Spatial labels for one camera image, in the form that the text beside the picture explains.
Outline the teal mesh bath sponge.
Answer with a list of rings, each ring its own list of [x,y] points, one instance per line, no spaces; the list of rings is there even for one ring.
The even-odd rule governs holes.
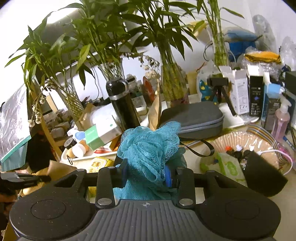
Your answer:
[[[127,160],[127,182],[113,189],[117,200],[170,200],[175,195],[176,190],[165,185],[165,167],[187,166],[185,149],[179,147],[180,128],[179,122],[170,121],[155,131],[138,126],[123,133],[117,156]]]

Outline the green wet wipes pack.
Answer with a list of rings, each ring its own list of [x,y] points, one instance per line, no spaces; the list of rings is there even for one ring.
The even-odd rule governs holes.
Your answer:
[[[229,154],[216,152],[200,161],[202,173],[213,170],[247,187],[247,181],[238,160]]]

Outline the white plastic tray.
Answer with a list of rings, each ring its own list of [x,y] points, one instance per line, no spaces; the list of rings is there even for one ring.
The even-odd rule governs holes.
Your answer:
[[[107,158],[107,159],[112,159],[114,160],[116,154],[117,154],[117,151],[115,152],[107,152],[107,153],[102,153],[102,154],[98,154],[98,153],[94,153],[93,151],[89,150],[85,156],[81,157],[81,158],[78,158],[78,157],[75,157],[75,158],[70,158],[68,159],[67,155],[66,155],[67,151],[64,150],[62,152],[62,156],[60,158],[60,163],[64,163],[64,164],[74,164],[74,162],[79,162],[79,161],[87,161],[87,160],[92,160],[96,157],[100,157],[100,158]]]

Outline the white pill bottle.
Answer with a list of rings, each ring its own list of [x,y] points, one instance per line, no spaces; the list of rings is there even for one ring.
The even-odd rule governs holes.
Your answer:
[[[72,147],[72,152],[75,157],[82,158],[87,151],[83,144],[77,143]]]

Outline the green white tissue box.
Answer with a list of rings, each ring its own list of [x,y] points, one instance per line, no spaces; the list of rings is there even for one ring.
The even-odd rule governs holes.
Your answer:
[[[94,125],[84,133],[86,145],[94,151],[120,136],[122,130],[115,123],[107,123]]]

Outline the grey zippered hard case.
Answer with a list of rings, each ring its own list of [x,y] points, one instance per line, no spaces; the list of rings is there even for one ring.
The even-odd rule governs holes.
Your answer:
[[[195,140],[212,138],[223,130],[224,115],[213,102],[181,104],[162,111],[159,126],[179,122],[179,137]]]

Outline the black thermos bottle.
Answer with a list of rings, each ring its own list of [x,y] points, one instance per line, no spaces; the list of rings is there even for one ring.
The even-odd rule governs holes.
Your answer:
[[[109,80],[106,83],[106,91],[122,129],[125,131],[140,126],[127,81],[120,77]]]

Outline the brown paper bag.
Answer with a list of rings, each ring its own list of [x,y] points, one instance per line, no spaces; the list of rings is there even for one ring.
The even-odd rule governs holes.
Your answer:
[[[148,112],[148,127],[155,131],[159,126],[159,120],[161,117],[161,111],[162,111],[162,102],[161,102],[161,93],[160,93],[160,86],[158,83],[157,90],[155,92],[156,97],[154,98],[154,102],[151,105],[151,108]]]

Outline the glass vase with bamboo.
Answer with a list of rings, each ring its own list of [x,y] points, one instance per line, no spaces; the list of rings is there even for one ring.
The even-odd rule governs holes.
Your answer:
[[[77,122],[81,117],[84,108],[78,98],[75,87],[72,84],[68,84],[67,86],[55,87],[54,90],[58,93],[67,109],[70,111],[73,120]]]
[[[185,78],[173,58],[169,44],[160,43],[162,91],[168,108],[189,104]]]
[[[116,78],[125,78],[122,60],[119,62],[102,63],[98,66],[106,81]]]
[[[217,67],[228,66],[229,57],[225,47],[224,35],[222,33],[212,34],[212,43],[214,48],[214,63]]]

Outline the glass vase with bamboo left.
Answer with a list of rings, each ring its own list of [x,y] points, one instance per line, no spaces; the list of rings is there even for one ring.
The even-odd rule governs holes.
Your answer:
[[[81,117],[84,108],[78,98],[75,87],[72,84],[68,84],[67,86],[55,87],[54,90],[58,93],[67,109],[70,111],[73,120],[77,122]]]

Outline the glass vase with bamboo middle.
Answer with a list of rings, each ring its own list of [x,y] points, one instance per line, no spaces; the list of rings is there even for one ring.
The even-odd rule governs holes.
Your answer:
[[[116,78],[125,78],[122,60],[119,62],[102,63],[98,66],[106,81]]]

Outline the pink pump bottle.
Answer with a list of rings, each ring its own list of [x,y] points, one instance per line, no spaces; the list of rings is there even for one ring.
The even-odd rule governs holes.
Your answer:
[[[288,108],[291,107],[291,103],[284,97],[280,98],[280,108],[275,112],[275,120],[272,129],[272,136],[278,141],[282,142],[285,132],[290,121],[290,114]]]

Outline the glass vase with bamboo far right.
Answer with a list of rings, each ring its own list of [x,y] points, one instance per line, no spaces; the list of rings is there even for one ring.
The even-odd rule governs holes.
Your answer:
[[[224,35],[222,33],[212,34],[212,43],[214,48],[214,63],[217,67],[228,66],[229,57],[225,47]]]

